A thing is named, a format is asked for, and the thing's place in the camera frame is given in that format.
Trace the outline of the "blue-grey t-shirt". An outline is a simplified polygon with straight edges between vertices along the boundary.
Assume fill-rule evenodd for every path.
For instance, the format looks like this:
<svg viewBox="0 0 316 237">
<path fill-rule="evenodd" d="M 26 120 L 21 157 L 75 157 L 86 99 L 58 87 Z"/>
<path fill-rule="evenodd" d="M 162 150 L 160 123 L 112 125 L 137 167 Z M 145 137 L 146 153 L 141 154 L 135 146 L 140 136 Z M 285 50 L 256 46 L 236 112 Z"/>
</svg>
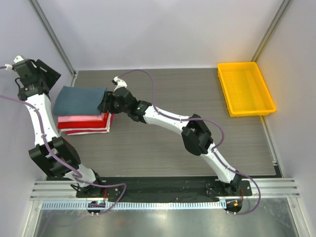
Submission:
<svg viewBox="0 0 316 237">
<path fill-rule="evenodd" d="M 104 87 L 68 87 L 59 92 L 52 113 L 55 116 L 100 115 L 101 104 L 107 89 Z"/>
</svg>

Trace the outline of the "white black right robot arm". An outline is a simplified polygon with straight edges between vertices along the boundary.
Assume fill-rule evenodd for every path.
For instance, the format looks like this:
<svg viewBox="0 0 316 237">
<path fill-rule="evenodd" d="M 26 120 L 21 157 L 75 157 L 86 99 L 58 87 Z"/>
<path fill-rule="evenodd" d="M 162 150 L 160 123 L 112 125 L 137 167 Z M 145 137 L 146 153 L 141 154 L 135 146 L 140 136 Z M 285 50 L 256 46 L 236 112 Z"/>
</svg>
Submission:
<svg viewBox="0 0 316 237">
<path fill-rule="evenodd" d="M 135 122 L 157 125 L 181 135 L 185 149 L 202 157 L 216 172 L 226 194 L 232 196 L 240 190 L 241 174 L 219 153 L 211 131 L 200 116 L 180 116 L 161 110 L 150 102 L 137 100 L 124 87 L 106 92 L 98 110 L 111 114 L 125 113 Z"/>
</svg>

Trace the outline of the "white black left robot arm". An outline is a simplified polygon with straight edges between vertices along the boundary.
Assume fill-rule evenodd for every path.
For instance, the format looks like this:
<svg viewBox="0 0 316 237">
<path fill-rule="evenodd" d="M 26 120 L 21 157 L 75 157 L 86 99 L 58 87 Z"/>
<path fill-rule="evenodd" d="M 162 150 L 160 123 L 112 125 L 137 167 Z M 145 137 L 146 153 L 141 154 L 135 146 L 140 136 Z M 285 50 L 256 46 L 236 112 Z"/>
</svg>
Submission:
<svg viewBox="0 0 316 237">
<path fill-rule="evenodd" d="M 29 150 L 31 160 L 48 178 L 65 178 L 75 182 L 71 187 L 82 196 L 100 197 L 105 191 L 99 175 L 85 167 L 75 148 L 57 130 L 51 111 L 49 92 L 60 74 L 40 59 L 14 58 L 13 70 L 18 74 L 18 99 L 29 111 L 35 147 Z"/>
</svg>

